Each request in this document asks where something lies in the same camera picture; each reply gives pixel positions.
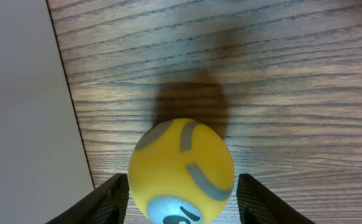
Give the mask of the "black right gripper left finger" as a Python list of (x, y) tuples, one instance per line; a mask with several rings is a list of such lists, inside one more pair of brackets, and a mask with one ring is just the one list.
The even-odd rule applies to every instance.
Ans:
[(47, 224), (123, 224), (128, 200), (128, 176), (118, 173)]

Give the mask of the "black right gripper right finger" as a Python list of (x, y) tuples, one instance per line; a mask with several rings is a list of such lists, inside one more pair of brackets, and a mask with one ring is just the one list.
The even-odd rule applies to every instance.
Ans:
[(314, 224), (249, 174), (240, 174), (236, 198), (242, 224)]

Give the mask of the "yellow ball with grey eye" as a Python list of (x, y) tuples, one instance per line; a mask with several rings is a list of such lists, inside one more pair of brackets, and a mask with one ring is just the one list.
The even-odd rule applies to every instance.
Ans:
[(135, 204), (152, 223), (210, 223), (231, 197), (234, 164), (214, 130), (194, 119), (173, 119), (137, 142), (128, 181)]

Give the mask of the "white box pink interior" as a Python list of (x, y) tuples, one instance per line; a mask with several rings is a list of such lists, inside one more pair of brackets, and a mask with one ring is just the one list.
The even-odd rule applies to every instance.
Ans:
[(0, 223), (46, 223), (93, 190), (45, 1), (0, 1)]

